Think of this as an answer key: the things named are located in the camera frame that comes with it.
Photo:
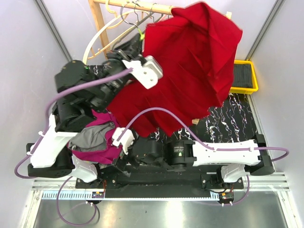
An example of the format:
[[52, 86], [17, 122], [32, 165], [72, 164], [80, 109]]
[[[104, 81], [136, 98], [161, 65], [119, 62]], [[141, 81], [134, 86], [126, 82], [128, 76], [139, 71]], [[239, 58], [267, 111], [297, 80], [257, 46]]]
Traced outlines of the magenta skirt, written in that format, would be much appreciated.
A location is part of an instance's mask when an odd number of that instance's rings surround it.
[[101, 125], [105, 124], [107, 122], [113, 122], [115, 125], [115, 128], [113, 130], [110, 130], [108, 133], [105, 134], [107, 139], [107, 148], [103, 151], [95, 151], [95, 152], [79, 152], [79, 151], [73, 151], [72, 153], [79, 159], [83, 161], [89, 161], [89, 162], [97, 162], [100, 164], [111, 164], [114, 159], [116, 159], [121, 150], [122, 147], [115, 147], [112, 145], [112, 135], [117, 127], [119, 127], [119, 124], [116, 120], [116, 118], [113, 116], [112, 113], [106, 112], [106, 113], [98, 113], [96, 111], [93, 111], [93, 115], [95, 117], [95, 120], [89, 123], [86, 127], [95, 126], [95, 125]]

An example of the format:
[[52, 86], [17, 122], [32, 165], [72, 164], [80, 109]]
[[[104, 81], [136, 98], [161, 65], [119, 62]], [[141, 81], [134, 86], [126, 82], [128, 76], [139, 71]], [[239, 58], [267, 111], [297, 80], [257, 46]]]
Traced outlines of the grey garment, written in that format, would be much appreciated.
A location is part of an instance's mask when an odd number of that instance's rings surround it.
[[68, 148], [79, 152], [103, 151], [107, 148], [105, 134], [114, 128], [113, 122], [86, 127], [75, 137], [71, 138]]

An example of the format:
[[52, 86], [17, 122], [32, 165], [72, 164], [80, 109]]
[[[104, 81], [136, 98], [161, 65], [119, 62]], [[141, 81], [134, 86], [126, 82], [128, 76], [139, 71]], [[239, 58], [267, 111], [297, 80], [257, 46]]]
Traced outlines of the red skirt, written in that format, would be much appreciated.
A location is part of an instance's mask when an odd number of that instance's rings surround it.
[[233, 68], [242, 30], [230, 19], [198, 2], [172, 9], [172, 18], [148, 24], [144, 56], [162, 67], [157, 85], [124, 87], [108, 110], [118, 123], [147, 137], [157, 128], [168, 136], [220, 107], [233, 84]]

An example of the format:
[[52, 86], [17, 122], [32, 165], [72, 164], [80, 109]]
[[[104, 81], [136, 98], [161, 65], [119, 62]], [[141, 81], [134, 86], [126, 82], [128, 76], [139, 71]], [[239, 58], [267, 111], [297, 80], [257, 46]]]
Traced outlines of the pink hanger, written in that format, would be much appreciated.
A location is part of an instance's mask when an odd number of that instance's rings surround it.
[[169, 19], [170, 16], [171, 16], [170, 14], [169, 15], [164, 15], [164, 16], [161, 17], [160, 21], [164, 21], [166, 19]]

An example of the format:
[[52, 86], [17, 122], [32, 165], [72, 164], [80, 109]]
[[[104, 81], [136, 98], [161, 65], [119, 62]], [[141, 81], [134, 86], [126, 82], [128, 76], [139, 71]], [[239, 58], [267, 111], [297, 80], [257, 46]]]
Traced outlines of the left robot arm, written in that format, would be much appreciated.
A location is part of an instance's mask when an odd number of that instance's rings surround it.
[[60, 178], [72, 176], [98, 188], [103, 181], [94, 164], [77, 158], [69, 141], [96, 120], [95, 113], [106, 111], [110, 102], [122, 90], [131, 74], [124, 61], [142, 57], [139, 34], [106, 54], [107, 60], [95, 74], [85, 63], [73, 60], [55, 75], [57, 96], [46, 107], [46, 127], [30, 149], [30, 178]]

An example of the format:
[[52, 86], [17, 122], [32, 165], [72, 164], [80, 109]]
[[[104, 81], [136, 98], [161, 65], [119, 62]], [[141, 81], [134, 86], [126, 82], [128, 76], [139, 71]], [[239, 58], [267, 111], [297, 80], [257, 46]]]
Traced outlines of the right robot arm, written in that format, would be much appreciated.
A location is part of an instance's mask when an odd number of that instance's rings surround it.
[[140, 164], [163, 167], [168, 171], [185, 171], [188, 167], [221, 165], [216, 178], [220, 188], [227, 188], [245, 175], [265, 176], [274, 173], [271, 158], [258, 148], [257, 140], [207, 143], [178, 140], [165, 145], [150, 141], [147, 146], [135, 146], [131, 131], [124, 136], [115, 132], [114, 146], [122, 146], [121, 160], [138, 167]]

